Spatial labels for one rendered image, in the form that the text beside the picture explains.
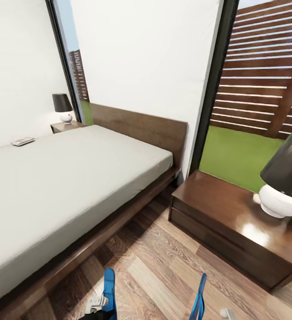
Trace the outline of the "hardback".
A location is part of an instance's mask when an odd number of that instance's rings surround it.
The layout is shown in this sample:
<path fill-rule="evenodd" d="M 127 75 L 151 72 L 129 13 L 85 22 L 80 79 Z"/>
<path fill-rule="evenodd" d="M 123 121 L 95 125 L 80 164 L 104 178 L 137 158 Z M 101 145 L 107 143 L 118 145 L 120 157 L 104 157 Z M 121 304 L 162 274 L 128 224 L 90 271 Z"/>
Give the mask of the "hardback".
<path fill-rule="evenodd" d="M 15 141 L 15 142 L 11 142 L 12 145 L 23 145 L 23 144 L 26 144 L 26 143 L 29 143 L 31 141 L 35 140 L 34 138 L 31 138 L 31 137 L 27 137 L 27 138 L 23 138 L 23 139 L 20 139 L 18 141 Z"/>

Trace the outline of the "sandal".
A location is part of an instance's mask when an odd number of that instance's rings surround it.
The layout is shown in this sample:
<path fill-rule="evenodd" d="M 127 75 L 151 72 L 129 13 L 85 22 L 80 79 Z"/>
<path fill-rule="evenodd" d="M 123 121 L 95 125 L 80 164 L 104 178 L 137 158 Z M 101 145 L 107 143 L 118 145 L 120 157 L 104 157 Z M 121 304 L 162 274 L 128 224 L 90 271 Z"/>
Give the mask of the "sandal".
<path fill-rule="evenodd" d="M 206 278 L 207 278 L 207 274 L 203 273 L 189 320 L 202 320 L 203 318 L 203 315 L 205 312 L 203 291 L 206 283 Z"/>
<path fill-rule="evenodd" d="M 115 310 L 109 320 L 117 320 L 117 308 L 115 302 L 115 272 L 112 268 L 106 268 L 104 273 L 104 290 L 102 295 L 108 299 L 108 305 L 101 307 L 103 311 Z"/>

